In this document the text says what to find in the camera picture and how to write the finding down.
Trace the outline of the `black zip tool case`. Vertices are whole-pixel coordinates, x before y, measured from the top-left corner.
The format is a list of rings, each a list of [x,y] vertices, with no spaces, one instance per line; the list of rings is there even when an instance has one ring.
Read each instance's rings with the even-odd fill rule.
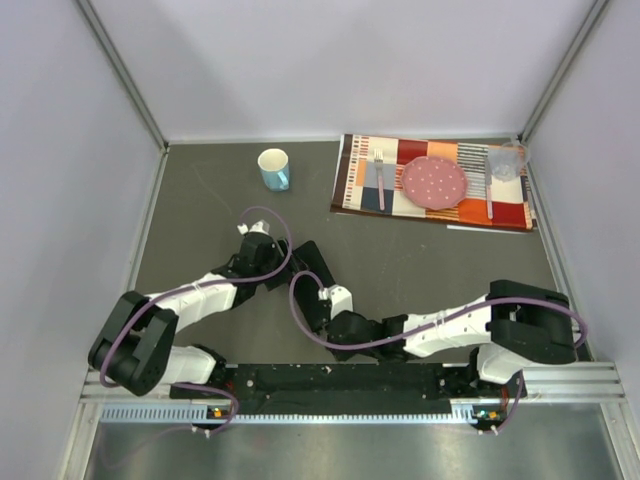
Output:
[[[321,297],[322,289],[336,285],[336,281],[315,241],[309,240],[293,252],[295,272],[306,272],[294,287],[294,299],[309,329],[321,332],[330,320],[331,301]]]

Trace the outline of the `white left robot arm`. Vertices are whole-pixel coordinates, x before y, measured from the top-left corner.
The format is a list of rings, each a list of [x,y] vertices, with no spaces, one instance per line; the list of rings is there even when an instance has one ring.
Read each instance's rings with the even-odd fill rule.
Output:
[[[239,231],[239,252],[200,279],[163,293],[121,295],[88,354],[102,384],[136,396],[175,383],[191,383],[209,397],[224,390],[222,357],[203,346],[178,347],[176,334],[239,307],[260,285],[273,289],[292,256],[290,238],[274,239],[264,221]]]

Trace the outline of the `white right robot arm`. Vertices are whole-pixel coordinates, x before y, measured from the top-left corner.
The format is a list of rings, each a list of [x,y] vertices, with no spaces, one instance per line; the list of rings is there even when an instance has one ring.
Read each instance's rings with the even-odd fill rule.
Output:
[[[381,321],[353,311],[349,290],[339,285],[312,289],[315,301],[309,326],[339,345],[345,361],[356,354],[378,361],[409,361],[441,351],[472,347],[466,380],[476,394],[487,396],[529,366],[567,365],[577,360],[572,319],[551,308],[569,307],[568,298],[552,290],[510,280],[490,283],[489,292],[459,307],[431,314],[401,314]]]

